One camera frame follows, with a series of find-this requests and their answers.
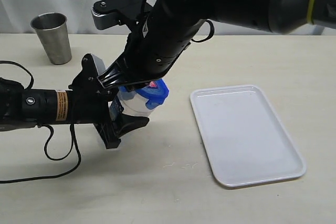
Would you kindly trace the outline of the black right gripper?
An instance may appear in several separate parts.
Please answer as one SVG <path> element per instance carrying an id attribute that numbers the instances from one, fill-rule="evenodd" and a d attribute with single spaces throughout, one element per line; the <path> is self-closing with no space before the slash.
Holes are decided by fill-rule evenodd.
<path id="1" fill-rule="evenodd" d="M 143 36 L 129 33 L 123 53 L 98 80 L 105 89 L 135 86 L 159 79 L 167 74 L 189 45 L 189 34 L 158 33 Z"/>

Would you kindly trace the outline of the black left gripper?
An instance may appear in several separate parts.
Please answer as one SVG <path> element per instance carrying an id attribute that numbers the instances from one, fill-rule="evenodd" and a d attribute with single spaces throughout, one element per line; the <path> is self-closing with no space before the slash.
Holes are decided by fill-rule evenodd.
<path id="1" fill-rule="evenodd" d="M 81 60 L 81 71 L 68 86 L 75 107 L 74 119 L 80 123 L 92 123 L 106 148 L 119 147 L 120 138 L 127 133 L 147 126 L 150 119 L 143 116 L 119 114 L 115 129 L 108 103 L 118 94 L 116 88 L 105 89 L 98 79 L 91 54 Z"/>

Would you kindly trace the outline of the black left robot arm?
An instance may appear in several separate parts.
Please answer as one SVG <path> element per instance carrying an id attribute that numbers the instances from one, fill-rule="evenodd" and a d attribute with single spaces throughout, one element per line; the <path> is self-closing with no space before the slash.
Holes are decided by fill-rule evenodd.
<path id="1" fill-rule="evenodd" d="M 1 79 L 1 131 L 43 125 L 93 124 L 107 149 L 117 148 L 121 137 L 145 127 L 149 118 L 123 113 L 118 88 L 104 90 L 98 75 L 103 61 L 86 54 L 82 70 L 68 90 L 24 88 L 19 82 Z"/>

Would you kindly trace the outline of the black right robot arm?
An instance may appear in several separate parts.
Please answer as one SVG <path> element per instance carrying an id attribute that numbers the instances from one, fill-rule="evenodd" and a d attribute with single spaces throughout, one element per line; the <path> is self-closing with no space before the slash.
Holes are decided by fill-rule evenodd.
<path id="1" fill-rule="evenodd" d="M 204 23 L 287 34 L 306 25 L 335 27 L 335 0 L 102 0 L 92 9 L 99 29 L 126 25 L 127 44 L 99 76 L 104 88 L 137 89 L 166 75 Z"/>

